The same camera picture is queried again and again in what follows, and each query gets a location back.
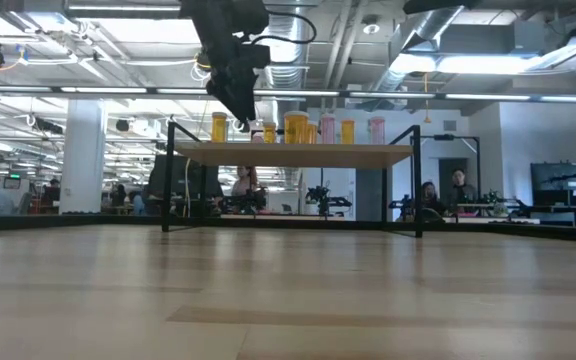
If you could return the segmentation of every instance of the black metal frame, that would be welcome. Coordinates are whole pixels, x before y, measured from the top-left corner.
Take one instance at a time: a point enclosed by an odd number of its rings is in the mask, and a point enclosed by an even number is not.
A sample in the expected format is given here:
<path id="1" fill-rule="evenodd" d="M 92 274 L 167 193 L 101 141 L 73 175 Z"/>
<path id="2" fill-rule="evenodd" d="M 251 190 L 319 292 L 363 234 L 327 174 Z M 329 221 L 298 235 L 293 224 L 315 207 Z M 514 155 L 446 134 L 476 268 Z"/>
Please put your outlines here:
<path id="1" fill-rule="evenodd" d="M 420 138 L 423 139 L 432 139 L 435 141 L 455 141 L 455 140 L 473 140 L 475 142 L 475 150 L 477 151 L 477 196 L 481 199 L 481 140 L 479 139 L 478 136 L 453 136 L 450 135 L 450 140 L 448 139 L 443 139 L 443 140 L 438 140 L 436 136 L 428 136 L 428 135 L 423 135 L 420 136 Z M 413 139 L 410 138 L 410 145 L 413 145 Z M 414 192 L 413 189 L 413 183 L 414 183 L 414 176 L 413 176 L 413 165 L 412 163 L 410 164 L 410 191 Z"/>
<path id="2" fill-rule="evenodd" d="M 161 209 L 161 230 L 163 232 L 170 231 L 171 219 L 170 219 L 170 206 L 166 206 L 166 204 L 170 204 L 172 199 L 172 170 L 173 170 L 173 161 L 175 156 L 175 133 L 177 130 L 180 130 L 185 135 L 187 135 L 190 139 L 195 142 L 201 142 L 196 136 L 194 136 L 190 131 L 185 129 L 183 126 L 175 123 L 170 122 L 168 124 L 168 144 L 166 146 L 166 179 L 164 183 L 164 200 L 163 200 L 163 208 Z M 413 144 L 413 170 L 415 174 L 415 194 L 421 194 L 421 126 L 413 125 L 404 131 L 401 135 L 399 135 L 396 139 L 390 142 L 389 145 L 395 145 L 399 143 L 401 140 L 405 139 L 406 137 L 410 136 L 411 142 Z M 201 214 L 198 219 L 181 219 L 182 225 L 190 225 L 192 226 L 223 226 L 223 224 L 228 224 L 229 226 L 236 226 L 236 222 L 233 222 L 232 219 L 211 219 L 207 218 L 205 214 L 205 204 L 206 204 L 206 166 L 202 166 L 202 184 L 200 188 L 200 202 L 201 202 Z M 382 216 L 381 216 L 381 223 L 361 223 L 361 222 L 329 222 L 328 217 L 326 216 L 324 220 L 319 221 L 298 221 L 298 220 L 255 220 L 254 222 L 248 221 L 239 221 L 240 224 L 249 224 L 250 226 L 254 227 L 285 227 L 289 226 L 292 228 L 328 228 L 328 229 L 339 229 L 339 228 L 348 228 L 348 229 L 356 229 L 356 230 L 386 230 L 389 227 L 388 221 L 388 204 L 390 203 L 390 199 L 388 194 L 388 171 L 392 171 L 392 168 L 384 168 L 382 169 L 382 197 L 381 197 L 381 208 L 382 208 Z M 323 168 L 321 169 L 321 186 L 323 186 L 324 182 L 324 171 Z M 421 238 L 423 236 L 423 219 L 421 217 L 421 196 L 415 196 L 415 214 L 419 214 L 415 217 L 415 223 L 412 227 L 412 230 L 415 232 L 415 237 Z"/>

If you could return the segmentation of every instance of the computer monitor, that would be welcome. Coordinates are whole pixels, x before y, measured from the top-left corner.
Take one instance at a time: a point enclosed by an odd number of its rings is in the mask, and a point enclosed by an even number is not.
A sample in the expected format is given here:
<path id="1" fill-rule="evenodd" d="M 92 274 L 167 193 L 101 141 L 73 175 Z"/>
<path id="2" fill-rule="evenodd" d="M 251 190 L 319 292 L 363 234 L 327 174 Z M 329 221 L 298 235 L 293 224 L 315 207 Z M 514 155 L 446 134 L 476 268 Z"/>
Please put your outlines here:
<path id="1" fill-rule="evenodd" d="M 186 193 L 186 164 L 188 158 L 185 156 L 175 156 L 172 166 L 172 192 Z M 208 166 L 206 168 L 206 195 L 223 196 L 221 184 L 219 184 L 219 167 Z M 148 181 L 148 193 L 163 196 L 166 180 L 166 156 L 157 155 L 155 157 L 155 168 L 150 174 Z M 190 197 L 197 198 L 201 192 L 201 164 L 190 160 L 188 165 L 188 192 Z"/>
<path id="2" fill-rule="evenodd" d="M 6 190 L 19 190 L 21 187 L 21 179 L 18 178 L 5 178 L 4 189 Z"/>

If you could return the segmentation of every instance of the ventilation duct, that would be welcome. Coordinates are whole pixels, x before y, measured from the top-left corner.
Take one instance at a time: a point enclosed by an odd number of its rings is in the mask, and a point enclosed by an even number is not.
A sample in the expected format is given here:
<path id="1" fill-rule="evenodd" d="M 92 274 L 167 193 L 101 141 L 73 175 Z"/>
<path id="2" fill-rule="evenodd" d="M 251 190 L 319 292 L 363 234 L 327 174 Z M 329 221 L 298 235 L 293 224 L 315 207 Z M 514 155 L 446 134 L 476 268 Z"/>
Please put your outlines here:
<path id="1" fill-rule="evenodd" d="M 292 10 L 298 14 L 299 8 Z M 299 19 L 288 16 L 270 16 L 270 25 L 264 34 L 282 36 L 289 39 L 306 39 L 305 23 Z M 274 63 L 301 64 L 305 62 L 306 46 L 296 45 L 288 42 L 271 41 L 266 45 L 270 46 L 270 56 Z M 304 72 L 299 67 L 267 67 L 266 79 L 268 85 L 273 89 L 300 89 L 303 87 Z M 273 102 L 273 121 L 277 124 L 277 129 L 284 129 L 284 114 L 288 111 L 299 110 L 299 103 L 295 101 L 275 100 Z"/>
<path id="2" fill-rule="evenodd" d="M 465 8 L 465 6 L 457 6 L 429 11 L 397 26 L 390 43 L 391 64 L 404 50 L 411 49 L 425 42 L 431 42 L 434 48 L 438 48 L 441 35 Z M 370 90 L 394 92 L 404 81 L 406 75 L 408 73 L 393 71 L 389 68 L 374 83 Z M 401 107 L 400 103 L 391 100 L 371 100 L 356 106 L 357 109 L 366 111 L 393 110 Z"/>

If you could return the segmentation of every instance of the wooden table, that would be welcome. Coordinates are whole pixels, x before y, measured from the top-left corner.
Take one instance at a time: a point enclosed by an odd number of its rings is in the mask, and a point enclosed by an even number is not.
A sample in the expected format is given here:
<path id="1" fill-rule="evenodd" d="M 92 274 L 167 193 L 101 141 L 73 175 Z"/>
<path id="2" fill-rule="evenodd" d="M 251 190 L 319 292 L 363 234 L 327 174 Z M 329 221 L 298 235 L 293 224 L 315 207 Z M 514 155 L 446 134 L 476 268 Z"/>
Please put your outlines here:
<path id="1" fill-rule="evenodd" d="M 176 150 L 206 166 L 385 169 L 412 155 L 405 145 L 179 143 Z"/>

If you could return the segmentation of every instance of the orange container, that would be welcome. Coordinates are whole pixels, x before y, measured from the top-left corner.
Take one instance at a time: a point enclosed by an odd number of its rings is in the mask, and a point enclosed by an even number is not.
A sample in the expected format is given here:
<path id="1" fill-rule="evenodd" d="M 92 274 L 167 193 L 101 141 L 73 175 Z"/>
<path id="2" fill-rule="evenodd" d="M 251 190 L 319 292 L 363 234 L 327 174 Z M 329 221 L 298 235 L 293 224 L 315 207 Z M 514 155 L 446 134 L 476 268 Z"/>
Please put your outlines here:
<path id="1" fill-rule="evenodd" d="M 341 122 L 341 143 L 344 145 L 355 144 L 355 121 L 344 120 Z"/>
<path id="2" fill-rule="evenodd" d="M 308 124 L 306 127 L 306 144 L 317 143 L 317 125 Z"/>
<path id="3" fill-rule="evenodd" d="M 228 135 L 228 115 L 225 113 L 212 113 L 212 142 L 226 142 Z"/>
<path id="4" fill-rule="evenodd" d="M 286 144 L 303 144 L 308 124 L 308 113 L 289 111 L 284 115 Z"/>
<path id="5" fill-rule="evenodd" d="M 277 142 L 277 124 L 274 122 L 264 123 L 264 142 L 266 144 Z"/>

